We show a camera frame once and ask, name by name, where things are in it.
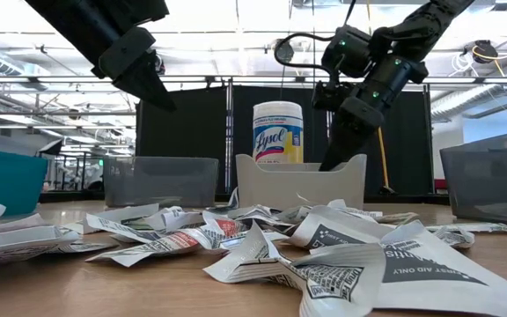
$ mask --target label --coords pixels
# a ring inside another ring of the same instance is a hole
[[[257,163],[303,163],[303,121],[271,115],[253,121],[253,158]]]

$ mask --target black backdrop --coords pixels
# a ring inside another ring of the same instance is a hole
[[[177,111],[137,109],[136,155],[218,159],[217,193],[225,192],[226,89],[170,92]]]
[[[171,92],[171,95],[178,107],[173,114],[154,106],[138,110],[136,155],[218,159],[217,192],[225,193],[226,90],[211,88]],[[279,88],[233,87],[233,158],[242,153],[252,155],[253,107],[279,100],[280,96]],[[302,106],[305,162],[321,162],[327,148],[326,113],[312,109],[312,89],[284,88],[282,100]],[[430,107],[423,93],[400,95],[386,117],[383,135],[391,188],[402,195],[432,193]],[[376,195],[384,185],[377,136],[362,152],[367,154],[365,194]],[[237,185],[234,163],[232,159],[232,188]]]

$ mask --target white lid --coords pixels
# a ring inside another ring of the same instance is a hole
[[[289,101],[269,101],[253,106],[253,117],[266,115],[291,115],[302,119],[303,108]]]

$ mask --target gray plastic bin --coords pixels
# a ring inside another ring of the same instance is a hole
[[[507,223],[507,135],[441,150],[453,214]]]
[[[214,205],[218,160],[214,158],[106,158],[105,202],[109,207]]]

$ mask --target teal bin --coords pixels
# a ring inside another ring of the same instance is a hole
[[[34,211],[47,169],[44,158],[0,152],[0,203],[7,207],[4,216]]]

